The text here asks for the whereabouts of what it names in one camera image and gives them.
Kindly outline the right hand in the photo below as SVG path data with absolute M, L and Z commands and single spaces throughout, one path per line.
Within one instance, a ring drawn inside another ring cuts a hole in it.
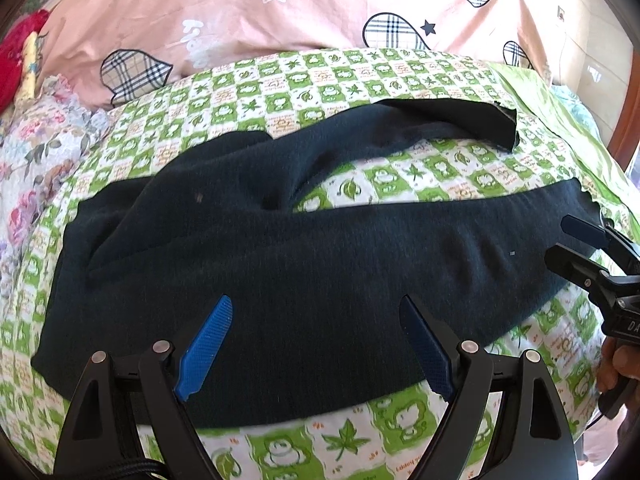
M 640 353 L 638 347 L 618 344 L 607 336 L 601 350 L 601 361 L 597 370 L 597 388 L 600 393 L 612 390 L 617 379 L 626 377 L 638 380 L 640 375 Z

